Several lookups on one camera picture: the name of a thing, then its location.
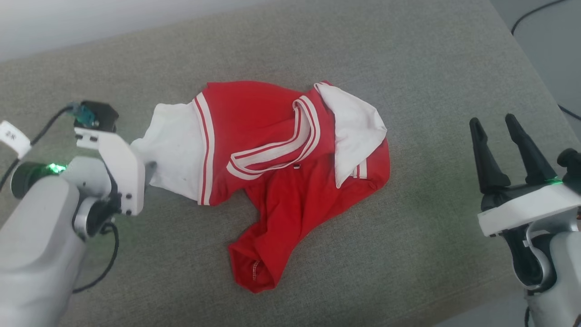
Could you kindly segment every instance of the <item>black cable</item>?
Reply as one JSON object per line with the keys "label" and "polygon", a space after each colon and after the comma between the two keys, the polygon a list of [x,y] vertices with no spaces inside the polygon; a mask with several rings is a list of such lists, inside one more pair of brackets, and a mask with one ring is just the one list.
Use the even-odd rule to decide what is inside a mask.
{"label": "black cable", "polygon": [[[30,141],[30,146],[33,147],[36,143],[38,143],[38,141],[44,136],[44,134],[46,134],[48,132],[48,129],[51,128],[52,124],[55,123],[57,118],[60,117],[63,113],[65,113],[71,109],[72,109],[71,106],[66,106],[66,107],[62,108],[61,110],[59,110],[54,116],[52,116],[48,120],[48,123],[46,123],[44,128],[38,133],[38,135],[36,135],[36,137],[33,138],[32,141]],[[4,184],[8,180],[8,177],[10,177],[10,173],[12,173],[12,171],[14,170],[14,168],[16,168],[16,166],[18,165],[19,162],[20,162],[19,159],[14,160],[12,162],[12,164],[10,165],[10,167],[8,167],[8,170],[2,176],[2,179],[0,180],[0,191],[2,191]]]}
{"label": "black cable", "polygon": [[15,159],[11,163],[10,167],[8,167],[8,170],[4,173],[4,176],[2,176],[2,180],[0,180],[0,191],[2,190],[2,186],[4,186],[4,184],[8,180],[8,177],[10,177],[10,173],[14,170],[14,168],[16,168],[19,162],[20,162],[19,159]]}
{"label": "black cable", "polygon": [[97,285],[97,283],[102,281],[103,278],[105,278],[105,276],[107,276],[107,273],[109,273],[109,271],[111,270],[111,267],[113,267],[113,263],[115,262],[115,258],[117,258],[117,250],[119,250],[119,231],[117,230],[117,226],[115,226],[115,224],[113,224],[112,222],[106,222],[103,224],[103,228],[101,229],[101,234],[107,234],[110,232],[110,230],[106,230],[107,227],[111,227],[111,230],[113,231],[113,235],[115,236],[115,248],[113,249],[113,255],[111,256],[111,260],[109,260],[109,264],[107,265],[107,268],[105,268],[105,270],[103,271],[101,276],[99,276],[97,279],[93,280],[91,283],[89,283],[83,287],[79,287],[78,289],[74,289],[73,294],[80,293],[84,290],[90,289],[91,287]]}
{"label": "black cable", "polygon": [[[566,1],[566,0],[556,0],[556,1],[553,1],[553,2],[549,2],[549,3],[547,3],[546,5],[540,6],[540,7],[536,8],[536,9],[533,9],[533,10],[531,10],[530,12],[528,12],[528,13],[526,13],[526,14],[522,15],[522,16],[521,16],[519,19],[517,19],[517,22],[516,22],[516,23],[514,23],[514,25],[512,25],[512,28],[511,28],[511,30],[510,30],[510,34],[514,35],[514,31],[517,29],[517,26],[518,26],[518,25],[521,23],[521,21],[522,21],[523,19],[525,19],[525,18],[527,18],[528,16],[530,16],[530,15],[532,15],[532,14],[536,13],[537,11],[540,11],[540,10],[543,10],[543,9],[545,9],[545,8],[547,8],[547,7],[550,7],[550,6],[556,5],[556,4],[558,4],[558,3],[561,3],[561,2],[563,2],[563,1]],[[577,120],[581,120],[581,116],[579,116],[579,115],[577,115],[577,114],[573,113],[572,111],[570,111],[570,110],[568,110],[568,109],[564,108],[564,107],[563,107],[563,106],[561,106],[561,105],[558,105],[558,106],[559,106],[559,109],[560,109],[561,111],[563,111],[564,113],[566,113],[567,115],[570,115],[571,117],[573,117],[573,118],[575,118],[575,119],[577,119]]]}
{"label": "black cable", "polygon": [[563,107],[563,106],[561,106],[561,105],[558,105],[558,106],[559,106],[559,109],[560,109],[561,111],[563,111],[564,113],[566,113],[566,114],[568,114],[568,115],[571,115],[571,117],[573,117],[573,118],[575,118],[575,119],[579,119],[579,120],[581,120],[581,116],[577,115],[576,113],[573,113],[573,112],[571,112],[570,110],[568,110],[568,109],[564,108],[564,107]]}
{"label": "black cable", "polygon": [[516,23],[514,23],[514,25],[512,25],[512,28],[511,28],[511,30],[510,30],[510,34],[514,35],[514,30],[516,30],[516,29],[517,29],[517,26],[518,26],[518,25],[521,23],[521,21],[522,21],[523,19],[525,19],[525,18],[527,18],[528,16],[530,16],[530,15],[532,15],[532,14],[536,13],[536,12],[537,12],[537,11],[539,11],[539,10],[543,10],[543,9],[545,9],[546,7],[550,7],[550,6],[556,5],[556,4],[558,4],[558,3],[561,3],[561,2],[563,2],[563,1],[566,1],[566,0],[556,0],[556,1],[553,1],[553,2],[549,2],[549,3],[547,3],[546,5],[540,6],[540,7],[536,8],[536,9],[533,9],[533,10],[531,10],[530,12],[528,12],[528,13],[526,13],[526,14],[522,15],[522,16],[521,16],[521,18],[517,19],[517,22],[516,22]]}
{"label": "black cable", "polygon": [[527,307],[525,310],[525,327],[529,327],[529,318],[530,318],[530,308]]}

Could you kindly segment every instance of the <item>white stripe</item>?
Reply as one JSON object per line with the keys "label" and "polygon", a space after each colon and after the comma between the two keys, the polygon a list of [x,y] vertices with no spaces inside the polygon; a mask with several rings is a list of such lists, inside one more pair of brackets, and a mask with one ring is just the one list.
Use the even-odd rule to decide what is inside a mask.
{"label": "white stripe", "polygon": [[212,116],[210,115],[210,108],[208,102],[202,93],[196,97],[200,104],[200,109],[204,114],[204,121],[206,122],[206,133],[208,134],[208,160],[206,162],[206,188],[202,204],[210,205],[210,195],[212,193],[212,178],[214,175],[214,124],[212,124]]}
{"label": "white stripe", "polygon": [[260,261],[256,261],[253,265],[252,265],[252,280],[256,281],[256,267],[258,266],[258,264],[260,263]]}
{"label": "white stripe", "polygon": [[312,114],[313,119],[311,120],[311,117],[307,112],[306,115],[307,118],[309,119],[309,123],[311,124],[311,134],[309,137],[309,141],[307,142],[307,146],[303,148],[303,153],[299,156],[299,159],[297,159],[297,161],[301,161],[302,159],[305,159],[308,155],[310,155],[312,151],[315,150],[317,144],[319,144],[319,140],[321,139],[321,125],[319,124],[319,116],[317,115],[315,105],[305,95],[303,95],[300,98],[303,99],[304,102],[307,104],[307,110]]}
{"label": "white stripe", "polygon": [[359,178],[367,179],[367,159],[359,164]]}
{"label": "white stripe", "polygon": [[234,168],[234,166],[232,166],[232,162],[228,161],[228,164],[226,165],[226,169],[228,170],[228,172],[240,179],[243,180],[253,180],[253,179],[257,179],[258,177],[262,176],[262,174],[259,175],[248,175],[245,174],[243,172],[240,172],[239,170],[237,170],[236,168]]}
{"label": "white stripe", "polygon": [[[307,140],[307,137],[309,136],[309,123],[305,119],[304,114],[300,110],[298,110],[297,108],[295,108],[295,131],[293,133],[293,136],[290,138],[290,140],[292,140],[296,136],[297,136],[297,138],[288,144],[285,144],[288,142],[288,140],[287,140],[284,142],[270,143],[270,144],[264,145],[264,146],[259,147],[259,148],[254,148],[252,150],[234,153],[231,156],[232,161],[234,162],[234,164],[237,167],[247,167],[247,166],[258,164],[261,162],[268,162],[268,161],[274,160],[276,158],[279,158],[283,155],[289,154],[289,153],[293,152],[294,150],[300,148],[300,146],[304,144],[304,142]],[[276,147],[272,148],[272,149],[268,149],[268,150],[260,152],[260,153],[257,153],[257,154],[250,155],[248,157],[237,159],[237,157],[240,155],[260,151],[262,149],[272,147],[272,146],[276,146]]]}
{"label": "white stripe", "polygon": [[200,132],[202,133],[202,148],[204,149],[204,153],[202,154],[202,166],[201,166],[199,176],[198,176],[198,181],[199,181],[199,183],[198,183],[199,184],[198,185],[198,198],[196,199],[196,201],[198,202],[199,205],[203,205],[204,200],[202,199],[202,191],[203,191],[203,185],[204,185],[204,180],[205,180],[204,165],[206,164],[204,161],[204,158],[206,157],[206,151],[208,149],[207,141],[206,141],[206,126],[203,124],[202,113],[200,112],[202,109],[198,106],[198,104],[196,104],[196,99],[192,100],[192,105],[195,107],[194,111],[196,112],[196,115],[198,116],[198,121],[200,121]]}
{"label": "white stripe", "polygon": [[300,99],[304,100],[304,102],[307,104],[307,108],[304,108],[303,103],[299,100],[295,100],[293,102],[293,106],[298,106],[298,108],[303,111],[305,117],[309,121],[309,125],[311,126],[311,129],[310,129],[310,133],[309,133],[309,140],[307,140],[307,143],[303,147],[303,151],[301,152],[299,157],[296,158],[295,160],[292,160],[292,161],[287,162],[285,164],[281,163],[279,165],[275,165],[275,166],[269,167],[267,169],[262,169],[262,170],[251,170],[251,169],[247,169],[243,166],[239,166],[239,165],[237,165],[236,161],[234,161],[234,159],[232,158],[232,161],[234,161],[234,164],[236,164],[236,167],[238,167],[239,170],[242,170],[243,172],[240,172],[239,170],[234,169],[236,171],[236,173],[228,170],[230,173],[232,173],[234,176],[237,176],[239,178],[246,179],[246,180],[256,179],[257,177],[254,177],[253,175],[246,175],[246,174],[244,174],[244,172],[246,172],[246,173],[264,173],[264,172],[267,172],[269,170],[285,168],[285,167],[288,167],[289,165],[292,165],[293,163],[295,163],[297,161],[301,161],[302,159],[305,159],[308,155],[310,155],[313,152],[313,150],[315,150],[315,148],[317,147],[317,144],[319,143],[319,140],[321,138],[321,125],[319,124],[317,110],[315,109],[315,105],[305,95],[301,96]]}

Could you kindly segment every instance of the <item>green led light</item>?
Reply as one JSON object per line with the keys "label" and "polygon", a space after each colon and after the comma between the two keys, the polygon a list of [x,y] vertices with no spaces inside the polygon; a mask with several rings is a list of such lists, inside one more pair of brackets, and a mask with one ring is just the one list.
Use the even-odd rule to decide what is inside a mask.
{"label": "green led light", "polygon": [[563,181],[557,178],[553,178],[547,181],[547,183],[549,185],[555,185],[555,184],[563,184]]}
{"label": "green led light", "polygon": [[60,174],[65,169],[67,169],[67,166],[57,165],[56,163],[53,163],[53,164],[51,163],[50,165],[47,165],[46,167],[48,169],[52,170],[52,172],[55,174]]}

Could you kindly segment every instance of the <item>label sticker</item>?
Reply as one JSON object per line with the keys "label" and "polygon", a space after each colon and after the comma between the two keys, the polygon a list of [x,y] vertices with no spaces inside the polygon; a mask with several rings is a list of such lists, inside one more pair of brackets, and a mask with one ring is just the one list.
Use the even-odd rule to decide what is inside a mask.
{"label": "label sticker", "polygon": [[5,120],[0,123],[0,141],[6,143],[16,151],[19,159],[22,159],[31,148],[28,137]]}

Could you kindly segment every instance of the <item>white wall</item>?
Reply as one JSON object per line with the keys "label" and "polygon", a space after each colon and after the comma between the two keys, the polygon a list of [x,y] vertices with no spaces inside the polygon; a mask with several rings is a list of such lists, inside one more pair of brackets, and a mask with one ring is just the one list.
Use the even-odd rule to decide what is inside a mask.
{"label": "white wall", "polygon": [[0,0],[0,61],[267,0]]}

